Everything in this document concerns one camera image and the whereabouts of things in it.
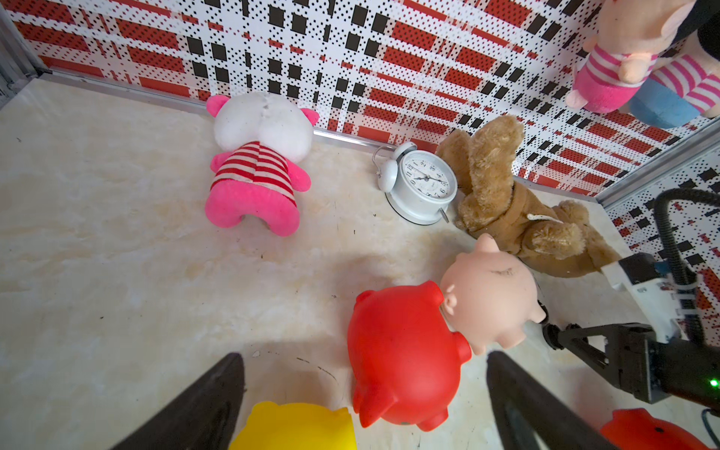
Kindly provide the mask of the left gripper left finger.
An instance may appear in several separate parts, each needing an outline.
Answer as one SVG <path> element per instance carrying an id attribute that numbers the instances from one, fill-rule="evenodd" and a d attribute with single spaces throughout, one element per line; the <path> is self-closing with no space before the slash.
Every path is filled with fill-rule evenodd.
<path id="1" fill-rule="evenodd" d="M 245 394 L 245 365 L 230 352 L 116 449 L 227 449 Z"/>

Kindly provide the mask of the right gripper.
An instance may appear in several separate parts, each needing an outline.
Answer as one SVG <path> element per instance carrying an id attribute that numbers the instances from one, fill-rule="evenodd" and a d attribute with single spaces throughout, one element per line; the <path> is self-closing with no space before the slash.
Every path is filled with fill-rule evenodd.
<path id="1" fill-rule="evenodd" d="M 646 325 L 608 324 L 580 327 L 542 325 L 552 350 L 568 350 L 606 382 L 649 404 L 669 397 L 719 409 L 719 349 L 674 337 L 656 341 Z M 603 350 L 590 338 L 604 338 Z"/>

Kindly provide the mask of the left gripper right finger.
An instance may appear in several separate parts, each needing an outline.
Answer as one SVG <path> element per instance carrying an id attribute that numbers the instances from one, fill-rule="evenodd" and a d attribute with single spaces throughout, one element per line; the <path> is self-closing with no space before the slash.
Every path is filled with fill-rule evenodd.
<path id="1" fill-rule="evenodd" d="M 487 388 L 504 449 L 615 448 L 504 352 L 487 355 Z"/>

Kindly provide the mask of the yellow piggy bank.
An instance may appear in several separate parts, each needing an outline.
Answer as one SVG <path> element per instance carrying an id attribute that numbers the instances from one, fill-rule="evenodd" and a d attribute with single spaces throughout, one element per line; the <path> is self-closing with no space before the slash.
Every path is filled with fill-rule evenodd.
<path id="1" fill-rule="evenodd" d="M 354 422 L 346 408 L 309 403 L 256 404 L 230 449 L 356 449 Z"/>

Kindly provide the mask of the red piggy bank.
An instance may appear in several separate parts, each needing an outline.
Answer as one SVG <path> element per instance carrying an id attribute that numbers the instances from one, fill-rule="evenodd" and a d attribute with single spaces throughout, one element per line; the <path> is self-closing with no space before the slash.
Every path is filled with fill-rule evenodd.
<path id="1" fill-rule="evenodd" d="M 385 420 L 433 431 L 448 420 L 473 352 L 448 328 L 444 296 L 433 281 L 362 292 L 349 322 L 352 408 L 368 428 Z"/>
<path id="2" fill-rule="evenodd" d="M 643 408 L 615 410 L 600 433 L 622 450 L 709 449 L 682 427 L 655 418 Z"/>

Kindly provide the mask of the pink piggy bank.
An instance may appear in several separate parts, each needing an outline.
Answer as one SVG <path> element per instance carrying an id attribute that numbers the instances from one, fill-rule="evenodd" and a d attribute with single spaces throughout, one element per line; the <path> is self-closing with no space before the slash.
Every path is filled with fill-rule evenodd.
<path id="1" fill-rule="evenodd" d="M 472 252 L 457 255 L 440 289 L 446 322 L 477 356 L 492 343 L 504 349 L 519 345 L 526 338 L 526 322 L 542 324 L 548 318 L 529 268 L 500 250 L 490 234 L 480 235 Z"/>

